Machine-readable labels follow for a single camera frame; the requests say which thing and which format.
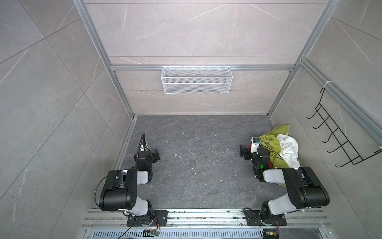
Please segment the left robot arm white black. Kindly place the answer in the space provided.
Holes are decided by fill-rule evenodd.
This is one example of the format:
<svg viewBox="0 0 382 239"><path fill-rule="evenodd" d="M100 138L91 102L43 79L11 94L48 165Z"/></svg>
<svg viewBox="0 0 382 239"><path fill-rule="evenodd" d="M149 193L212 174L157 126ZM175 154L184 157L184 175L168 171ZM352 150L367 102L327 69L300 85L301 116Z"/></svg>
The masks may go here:
<svg viewBox="0 0 382 239"><path fill-rule="evenodd" d="M158 150L153 152L141 149L134 155L137 163L125 170L111 170L105 177L102 191L97 200L97 206L108 212L122 212L128 217L127 225L135 223L143 227L159 227L157 217L154 215L153 206L148 200L138 196L137 186L148 184L152 181L152 164L160 160Z"/></svg>

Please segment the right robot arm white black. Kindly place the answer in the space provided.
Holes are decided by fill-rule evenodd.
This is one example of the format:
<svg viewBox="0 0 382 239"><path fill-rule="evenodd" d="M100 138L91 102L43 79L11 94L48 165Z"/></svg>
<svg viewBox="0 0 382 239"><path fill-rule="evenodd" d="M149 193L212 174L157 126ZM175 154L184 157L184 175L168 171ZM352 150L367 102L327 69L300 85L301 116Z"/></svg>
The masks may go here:
<svg viewBox="0 0 382 239"><path fill-rule="evenodd" d="M240 145L239 155L252 162L256 179L284 185L286 194L263 202L260 210L244 208L247 225L285 226L286 214L330 203L329 194L310 167L276 169L271 164L270 148L260 145L255 152L252 148Z"/></svg>

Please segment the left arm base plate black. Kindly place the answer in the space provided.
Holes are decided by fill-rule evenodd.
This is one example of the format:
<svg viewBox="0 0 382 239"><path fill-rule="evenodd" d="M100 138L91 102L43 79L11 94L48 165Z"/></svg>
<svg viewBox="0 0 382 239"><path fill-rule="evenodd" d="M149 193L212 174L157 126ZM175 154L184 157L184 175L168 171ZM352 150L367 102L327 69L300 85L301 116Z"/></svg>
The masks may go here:
<svg viewBox="0 0 382 239"><path fill-rule="evenodd" d="M154 210L144 216L133 216L129 214L127 220L128 227L165 227L168 221L167 210Z"/></svg>

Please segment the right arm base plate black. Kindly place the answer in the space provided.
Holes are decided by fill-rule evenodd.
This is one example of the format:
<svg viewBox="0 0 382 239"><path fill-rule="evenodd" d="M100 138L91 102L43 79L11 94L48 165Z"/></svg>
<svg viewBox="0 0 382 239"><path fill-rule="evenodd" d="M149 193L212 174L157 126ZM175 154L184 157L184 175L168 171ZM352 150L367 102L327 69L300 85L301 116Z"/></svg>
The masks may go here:
<svg viewBox="0 0 382 239"><path fill-rule="evenodd" d="M286 226L287 222L284 215L273 215L267 211L252 210L250 208L244 208L243 213L245 215L248 226Z"/></svg>

